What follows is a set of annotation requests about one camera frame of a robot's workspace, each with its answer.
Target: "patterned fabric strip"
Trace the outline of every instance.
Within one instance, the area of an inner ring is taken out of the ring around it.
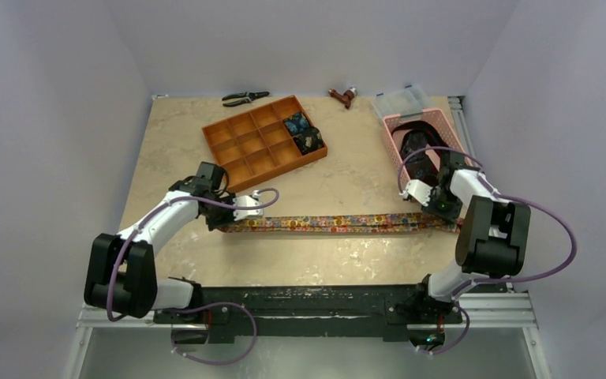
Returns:
[[[242,220],[226,227],[226,233],[249,231],[296,231],[312,233],[409,233],[438,230],[459,232],[462,221],[455,225],[423,213],[391,213],[348,216],[286,216]]]

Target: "black bag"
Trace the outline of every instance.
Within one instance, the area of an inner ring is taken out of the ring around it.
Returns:
[[[448,147],[436,128],[426,121],[412,121],[396,127],[391,131],[396,147],[401,140],[398,153],[405,159],[413,152],[426,146]],[[438,184],[438,169],[426,152],[420,152],[406,162],[406,170],[411,179],[419,179],[429,186]]]

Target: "folded fabric in compartment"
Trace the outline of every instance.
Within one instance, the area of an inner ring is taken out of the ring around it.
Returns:
[[[295,136],[297,134],[303,133],[304,130],[310,128],[310,122],[305,118],[305,114],[303,112],[297,112],[282,120],[286,129],[289,130],[289,134]]]
[[[322,133],[314,126],[310,126],[297,136],[294,136],[294,143],[298,147],[298,150],[301,151],[302,155],[314,152],[324,146]]]

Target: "brown pipe fitting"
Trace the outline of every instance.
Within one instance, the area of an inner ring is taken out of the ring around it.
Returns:
[[[333,88],[328,90],[328,94],[334,99],[338,100],[340,103],[345,105],[345,109],[350,109],[352,106],[352,100],[357,97],[357,89],[354,87],[350,87],[344,94],[340,95],[338,91]]]

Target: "pliers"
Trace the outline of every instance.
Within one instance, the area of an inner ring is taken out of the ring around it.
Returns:
[[[223,103],[224,107],[237,107],[242,104],[249,104],[256,99],[261,99],[262,97],[266,97],[270,95],[270,92],[240,92],[240,93],[232,93],[231,95],[226,95],[222,98],[222,101],[227,101],[231,99],[239,99],[236,101],[230,101],[229,103]]]

